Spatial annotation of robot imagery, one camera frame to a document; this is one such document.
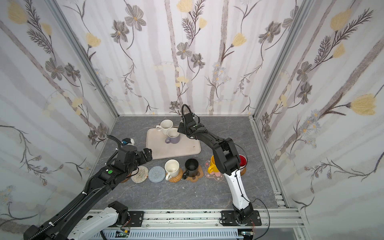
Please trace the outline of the brown paw-shaped coaster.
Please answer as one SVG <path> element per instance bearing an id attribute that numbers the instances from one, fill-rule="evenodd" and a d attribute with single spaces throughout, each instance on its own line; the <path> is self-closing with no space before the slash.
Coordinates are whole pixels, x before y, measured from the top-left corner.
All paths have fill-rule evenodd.
<path id="1" fill-rule="evenodd" d="M 186 180 L 190 181 L 191 183 L 195 183 L 195 182 L 197 182 L 199 179 L 201 179 L 203 177 L 204 177 L 204 171 L 202 169 L 202 166 L 199 165 L 197 175 L 195 177 L 187 177 Z"/>

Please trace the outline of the white mug red inside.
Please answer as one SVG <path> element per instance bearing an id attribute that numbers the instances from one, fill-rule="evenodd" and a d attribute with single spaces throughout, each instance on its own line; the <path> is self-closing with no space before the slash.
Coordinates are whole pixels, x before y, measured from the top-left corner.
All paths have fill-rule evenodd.
<path id="1" fill-rule="evenodd" d="M 239 155 L 239 157 L 240 157 L 240 171 L 242 171 L 244 168 L 246 168 L 248 160 L 243 155 Z"/>

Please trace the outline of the yellow mug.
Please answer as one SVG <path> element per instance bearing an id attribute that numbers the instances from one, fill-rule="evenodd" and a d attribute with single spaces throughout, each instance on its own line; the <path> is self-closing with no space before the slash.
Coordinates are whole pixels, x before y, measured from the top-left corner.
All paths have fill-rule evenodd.
<path id="1" fill-rule="evenodd" d="M 218 167 L 217 167 L 217 165 L 216 165 L 214 156 L 211 156 L 211 159 L 210 159 L 210 162 L 209 162 L 209 166 L 207 168 L 207 172 L 209 174 L 216 174 L 216 173 L 220 172 Z"/>

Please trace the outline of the black mug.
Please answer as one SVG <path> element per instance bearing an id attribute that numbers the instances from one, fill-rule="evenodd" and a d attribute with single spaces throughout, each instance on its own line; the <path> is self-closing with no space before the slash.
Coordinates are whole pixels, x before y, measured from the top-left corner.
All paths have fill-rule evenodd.
<path id="1" fill-rule="evenodd" d="M 196 159 L 188 159 L 185 162 L 185 172 L 183 173 L 182 179 L 193 178 L 197 176 L 199 162 Z"/>

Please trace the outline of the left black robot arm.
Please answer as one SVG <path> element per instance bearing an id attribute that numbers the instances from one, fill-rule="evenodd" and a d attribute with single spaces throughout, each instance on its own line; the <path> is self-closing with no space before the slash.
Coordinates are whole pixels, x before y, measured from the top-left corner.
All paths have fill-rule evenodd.
<path id="1" fill-rule="evenodd" d="M 50 220 L 37 227 L 32 225 L 24 232 L 25 240 L 88 240 L 96 233 L 115 224 L 126 226 L 132 217 L 128 208 L 115 201 L 97 216 L 82 224 L 80 221 L 104 196 L 123 182 L 138 166 L 153 159 L 152 150 L 139 151 L 132 139 L 108 135 L 118 144 L 117 150 L 95 175 L 90 177 L 82 192 Z"/>

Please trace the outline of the brown wooden round coaster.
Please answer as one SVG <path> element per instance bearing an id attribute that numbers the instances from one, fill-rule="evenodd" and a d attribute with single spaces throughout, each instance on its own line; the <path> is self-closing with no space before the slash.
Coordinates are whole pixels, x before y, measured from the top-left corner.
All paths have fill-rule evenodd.
<path id="1" fill-rule="evenodd" d="M 240 170 L 241 170 L 241 176 L 243 176 L 246 173 L 247 168 L 244 166 L 244 167 L 241 167 Z"/>

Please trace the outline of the white woven round coaster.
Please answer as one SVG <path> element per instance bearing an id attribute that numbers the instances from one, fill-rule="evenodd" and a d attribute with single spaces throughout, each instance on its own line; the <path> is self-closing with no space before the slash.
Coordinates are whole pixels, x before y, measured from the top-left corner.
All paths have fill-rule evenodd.
<path id="1" fill-rule="evenodd" d="M 149 175 L 149 170 L 147 167 L 139 166 L 137 170 L 133 171 L 131 179 L 134 183 L 139 184 L 144 182 Z"/>

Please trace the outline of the blue-grey round knitted coaster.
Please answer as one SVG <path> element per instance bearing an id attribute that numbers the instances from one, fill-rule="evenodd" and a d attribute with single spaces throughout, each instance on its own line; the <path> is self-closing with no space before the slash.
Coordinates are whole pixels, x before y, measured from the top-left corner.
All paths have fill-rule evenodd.
<path id="1" fill-rule="evenodd" d="M 160 183 L 162 180 L 164 180 L 166 176 L 166 171 L 161 166 L 155 166 L 149 170 L 148 173 L 148 179 L 152 183 Z"/>

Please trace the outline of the pink flower coaster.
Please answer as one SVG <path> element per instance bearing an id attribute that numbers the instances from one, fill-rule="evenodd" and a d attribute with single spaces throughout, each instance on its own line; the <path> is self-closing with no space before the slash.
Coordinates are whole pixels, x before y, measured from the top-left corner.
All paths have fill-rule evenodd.
<path id="1" fill-rule="evenodd" d="M 208 172 L 208 168 L 210 167 L 210 161 L 205 162 L 205 177 L 208 179 L 213 179 L 217 182 L 221 182 L 225 179 L 222 173 L 220 172 L 212 172 L 211 174 Z"/>

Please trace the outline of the beige plastic tray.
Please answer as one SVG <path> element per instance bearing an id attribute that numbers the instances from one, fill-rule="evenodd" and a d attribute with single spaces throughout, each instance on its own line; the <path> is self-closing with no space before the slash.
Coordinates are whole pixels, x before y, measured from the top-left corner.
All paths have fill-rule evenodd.
<path id="1" fill-rule="evenodd" d="M 189 139 L 180 133 L 180 141 L 177 144 L 166 144 L 165 136 L 157 129 L 147 131 L 146 148 L 152 150 L 154 160 L 174 159 L 176 157 L 197 155 L 201 152 L 201 144 L 198 140 Z"/>

